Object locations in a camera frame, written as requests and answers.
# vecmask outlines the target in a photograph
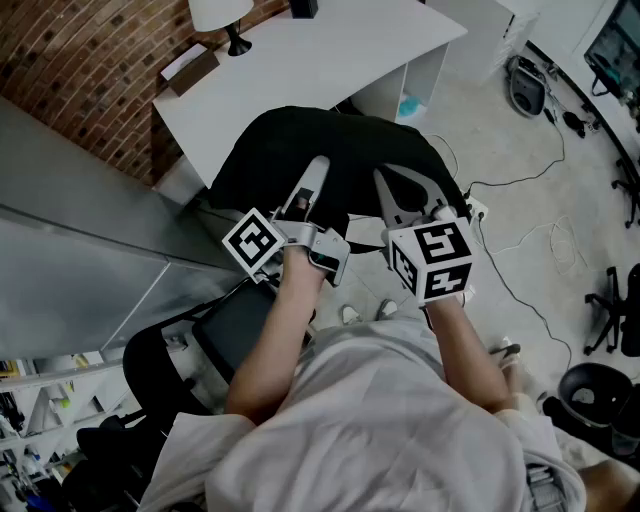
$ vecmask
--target white cable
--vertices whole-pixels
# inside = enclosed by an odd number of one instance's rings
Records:
[[[564,219],[567,219],[567,221],[569,222],[569,229],[565,229],[560,225],[560,222]],[[589,263],[587,262],[586,258],[584,257],[584,255],[582,254],[582,251],[580,250],[580,247],[578,246],[578,242],[577,242],[577,238],[575,235],[575,229],[573,227],[573,222],[571,222],[571,218],[568,215],[562,215],[561,217],[558,218],[558,220],[556,220],[555,222],[548,222],[546,224],[540,224],[538,226],[535,226],[533,228],[531,228],[521,239],[520,241],[513,246],[510,247],[505,247],[503,249],[500,249],[499,251],[491,251],[489,250],[489,248],[487,247],[487,251],[492,255],[492,256],[496,256],[498,254],[502,254],[503,252],[506,251],[512,251],[514,249],[518,249],[523,243],[524,241],[529,238],[529,236],[531,236],[533,234],[534,231],[540,229],[540,228],[546,228],[546,227],[551,227],[551,229],[549,230],[549,248],[551,250],[551,254],[553,255],[553,260],[554,263],[556,265],[556,271],[558,272],[558,274],[564,276],[566,274],[568,274],[569,272],[571,272],[571,269],[573,269],[573,267],[576,265],[576,263],[578,262],[578,256],[580,257],[580,259],[582,260],[582,262],[584,263],[585,267],[591,271],[591,272],[606,272],[606,269],[604,270],[596,270],[596,269],[592,269],[589,266]],[[559,229],[560,231],[563,231],[564,233],[566,233],[567,235],[569,235],[571,237],[571,240],[558,240],[557,242],[553,242],[553,234],[555,232],[556,229]],[[477,240],[477,238],[474,236],[473,237],[474,242],[479,246],[482,247],[482,244]],[[556,246],[559,244],[568,244],[571,246],[572,249],[572,255],[573,258],[571,257],[567,257],[564,259],[561,259],[557,256],[556,253]],[[569,261],[572,261],[571,266],[565,270],[564,272],[562,272],[560,270],[559,264],[560,263],[567,263]]]
[[[451,151],[451,154],[453,155],[453,161],[456,163],[456,172],[451,177],[453,181],[455,181],[456,176],[458,175],[458,171],[460,171],[460,164],[458,163],[458,157],[456,157],[455,151],[453,151],[453,149],[447,142],[447,139],[445,139],[442,135],[438,135],[437,133],[421,133],[420,135],[422,135],[423,137],[436,137],[446,144],[446,146],[449,148],[449,151]]]

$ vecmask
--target wrist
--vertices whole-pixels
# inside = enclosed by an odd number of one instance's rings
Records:
[[[313,287],[296,285],[286,279],[278,289],[278,300],[285,303],[297,304],[300,307],[313,309],[318,300],[319,290]]]
[[[451,295],[444,299],[434,300],[427,302],[424,305],[424,309],[427,313],[450,313],[461,308],[458,299],[455,295]]]

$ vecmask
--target gray panel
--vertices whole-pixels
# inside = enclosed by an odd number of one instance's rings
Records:
[[[204,266],[194,268],[173,261],[109,344],[109,348],[122,346],[142,329],[183,313],[203,302],[222,297],[245,277],[229,270]],[[163,334],[165,336],[183,334],[190,330],[192,325],[191,322],[178,323],[167,327]]]
[[[165,266],[0,220],[0,359],[100,349]]]
[[[228,265],[175,203],[0,98],[0,205],[109,240]]]

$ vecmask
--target lamp base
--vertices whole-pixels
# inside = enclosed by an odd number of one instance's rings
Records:
[[[251,49],[251,46],[253,46],[251,42],[242,39],[233,24],[227,25],[224,28],[227,34],[229,34],[229,55],[237,57],[238,55],[247,53]]]

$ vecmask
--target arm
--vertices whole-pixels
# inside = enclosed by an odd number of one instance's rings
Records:
[[[272,417],[289,392],[304,334],[325,272],[308,261],[300,247],[284,251],[278,296],[258,343],[233,376],[225,412],[259,425]]]
[[[512,408],[507,382],[455,297],[425,309],[438,340],[449,385],[471,403],[494,414]]]

